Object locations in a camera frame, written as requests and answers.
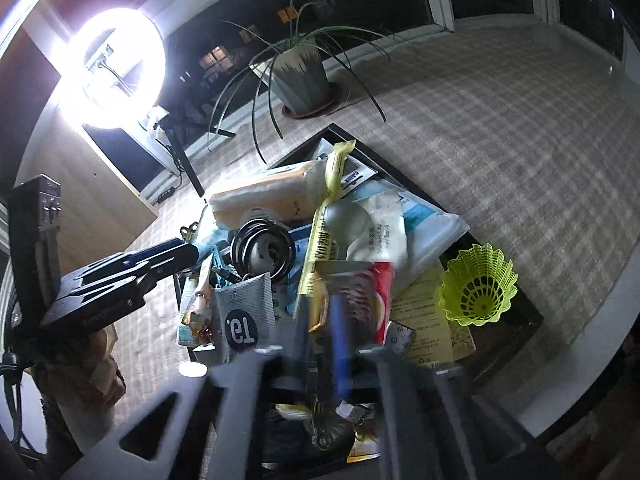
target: black circle logo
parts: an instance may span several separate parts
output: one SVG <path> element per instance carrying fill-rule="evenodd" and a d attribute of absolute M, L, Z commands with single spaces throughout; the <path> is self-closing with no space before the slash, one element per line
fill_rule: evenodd
<path fill-rule="evenodd" d="M 258 344 L 258 326 L 251 314 L 236 308 L 225 320 L 226 342 L 236 352 L 243 352 Z"/>

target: scissors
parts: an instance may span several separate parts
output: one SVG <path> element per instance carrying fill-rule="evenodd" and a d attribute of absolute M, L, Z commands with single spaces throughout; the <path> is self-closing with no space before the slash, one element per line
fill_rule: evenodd
<path fill-rule="evenodd" d="M 180 227 L 180 236 L 185 242 L 193 242 L 193 239 L 196 237 L 196 232 L 198 231 L 198 223 L 192 222 L 189 227 L 185 227 L 184 225 Z"/>

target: black tray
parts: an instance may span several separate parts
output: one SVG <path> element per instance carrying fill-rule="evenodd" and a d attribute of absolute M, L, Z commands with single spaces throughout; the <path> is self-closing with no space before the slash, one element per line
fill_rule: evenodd
<path fill-rule="evenodd" d="M 380 176 L 393 184 L 405 188 L 444 210 L 433 198 L 404 176 L 398 168 L 389 164 L 363 142 L 334 123 L 329 124 L 329 126 L 306 140 L 295 150 L 289 152 L 283 159 L 273 164 L 272 168 L 306 160 L 321 138 L 328 140 L 332 144 L 343 142 L 344 140 L 356 140 L 356 147 L 351 156 L 373 168 Z M 477 243 L 478 241 L 471 234 L 466 233 L 440 257 L 442 265 L 447 268 L 447 262 L 457 257 L 458 251 L 469 249 L 472 244 Z M 542 324 L 542 319 L 542 314 L 529 301 L 524 291 L 518 288 L 518 293 L 511 300 L 511 308 L 500 316 L 498 322 L 487 323 L 483 326 L 470 325 L 469 328 L 477 350 L 474 354 L 459 362 L 465 366 L 474 382 L 474 386 L 478 387 L 487 382 L 492 375 L 510 361 L 534 335 Z"/>

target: beige cloth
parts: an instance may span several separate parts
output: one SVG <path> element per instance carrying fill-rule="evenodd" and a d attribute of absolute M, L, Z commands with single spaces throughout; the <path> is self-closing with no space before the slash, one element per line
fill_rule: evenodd
<path fill-rule="evenodd" d="M 258 139 L 274 163 L 335 122 L 465 218 L 480 242 L 512 258 L 517 285 L 545 317 L 489 385 L 514 388 L 580 332 L 636 244 L 640 119 L 587 65 L 523 31 L 456 32 L 416 45 L 393 51 L 391 63 L 378 58 L 356 67 L 387 123 L 363 100 L 311 120 L 278 112 L 284 140 L 267 114 L 257 121 Z M 357 88 L 344 76 L 353 98 Z M 196 166 L 205 187 L 263 169 L 250 125 Z M 191 187 L 178 191 L 132 247 L 177 235 L 201 206 Z M 175 343 L 171 280 L 148 303 L 116 325 L 114 356 L 128 385 L 118 418 L 187 358 Z"/>

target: spoon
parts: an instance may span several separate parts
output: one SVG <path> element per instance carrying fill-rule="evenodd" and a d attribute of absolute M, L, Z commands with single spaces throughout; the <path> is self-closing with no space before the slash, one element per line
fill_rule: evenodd
<path fill-rule="evenodd" d="M 338 244 L 338 259 L 347 259 L 347 249 L 371 224 L 371 216 L 355 202 L 338 200 L 324 212 L 324 225 Z"/>

